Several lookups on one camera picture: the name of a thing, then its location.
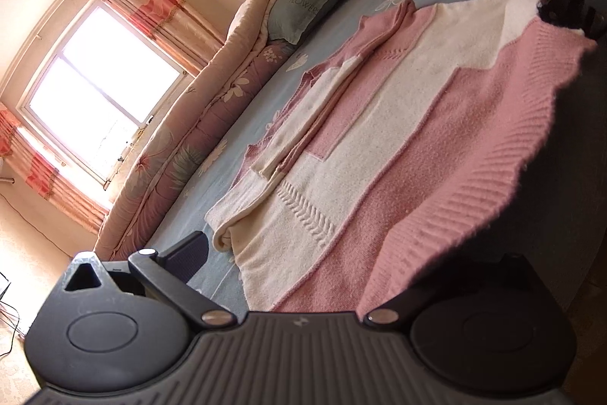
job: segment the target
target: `metal screw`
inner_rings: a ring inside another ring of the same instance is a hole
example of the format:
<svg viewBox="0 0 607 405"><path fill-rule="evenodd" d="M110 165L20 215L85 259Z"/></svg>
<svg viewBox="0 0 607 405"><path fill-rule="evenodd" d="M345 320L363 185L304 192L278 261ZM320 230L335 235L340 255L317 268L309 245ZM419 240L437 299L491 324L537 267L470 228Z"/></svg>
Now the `metal screw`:
<svg viewBox="0 0 607 405"><path fill-rule="evenodd" d="M232 322L232 318L232 314L223 309L214 309L202 315L202 321L209 326L225 326Z"/></svg>
<svg viewBox="0 0 607 405"><path fill-rule="evenodd" d="M375 324L391 324L398 321L398 313L392 309L374 309L367 314L367 317Z"/></svg>

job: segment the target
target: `mattress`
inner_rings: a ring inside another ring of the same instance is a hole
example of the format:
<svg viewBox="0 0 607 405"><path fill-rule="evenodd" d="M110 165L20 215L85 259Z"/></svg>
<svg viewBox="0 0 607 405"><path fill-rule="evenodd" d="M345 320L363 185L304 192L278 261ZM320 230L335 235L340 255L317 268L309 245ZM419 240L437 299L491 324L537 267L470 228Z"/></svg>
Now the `mattress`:
<svg viewBox="0 0 607 405"><path fill-rule="evenodd" d="M148 245L164 249L194 230L202 230L211 238L204 215L229 189L247 145L262 138L266 126L297 88L303 72L335 52L356 31L361 16L372 16L403 1L342 0L275 73L200 166ZM465 0L414 1L417 7L423 7ZM513 204L465 248L474 257L490 259L503 252L522 252L563 306L569 304L585 277L605 230L605 222L596 219L601 216L597 213L606 208L606 167L599 164L606 155L607 79L600 71L593 71L594 66L599 68L604 63L604 53L588 61L582 77L560 96L555 129L524 174ZM586 187L583 194L576 183ZM189 285L239 317L248 310L238 267L229 254L211 247L208 261Z"/></svg>

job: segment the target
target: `window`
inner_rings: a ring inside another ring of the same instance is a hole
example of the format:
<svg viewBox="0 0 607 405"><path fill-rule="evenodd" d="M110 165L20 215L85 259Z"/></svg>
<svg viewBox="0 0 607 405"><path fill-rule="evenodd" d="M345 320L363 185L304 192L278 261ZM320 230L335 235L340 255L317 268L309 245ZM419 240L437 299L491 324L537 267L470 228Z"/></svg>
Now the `window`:
<svg viewBox="0 0 607 405"><path fill-rule="evenodd" d="M186 74L97 1L63 37L22 111L55 147L107 186Z"/></svg>

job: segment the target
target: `window pane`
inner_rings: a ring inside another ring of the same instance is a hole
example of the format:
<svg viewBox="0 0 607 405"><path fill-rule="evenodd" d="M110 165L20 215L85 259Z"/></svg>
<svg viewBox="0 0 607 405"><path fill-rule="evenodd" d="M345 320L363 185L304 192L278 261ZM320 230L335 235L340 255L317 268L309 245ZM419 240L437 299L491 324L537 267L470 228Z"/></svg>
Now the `window pane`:
<svg viewBox="0 0 607 405"><path fill-rule="evenodd" d="M63 53L141 123L179 76L179 71L102 8L89 15Z"/></svg>
<svg viewBox="0 0 607 405"><path fill-rule="evenodd" d="M107 178L138 129L59 57L46 72L30 108L102 178Z"/></svg>

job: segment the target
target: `triangular hole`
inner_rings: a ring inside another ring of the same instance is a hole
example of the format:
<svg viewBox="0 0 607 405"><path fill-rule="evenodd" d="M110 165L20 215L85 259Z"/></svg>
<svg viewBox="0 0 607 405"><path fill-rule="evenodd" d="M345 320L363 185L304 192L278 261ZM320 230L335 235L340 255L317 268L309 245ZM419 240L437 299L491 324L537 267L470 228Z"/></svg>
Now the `triangular hole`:
<svg viewBox="0 0 607 405"><path fill-rule="evenodd" d="M95 273L95 270L90 263L83 263L76 269L72 275L66 290L68 292L74 292L75 290L82 290L85 288L97 288L101 287L101 282Z"/></svg>

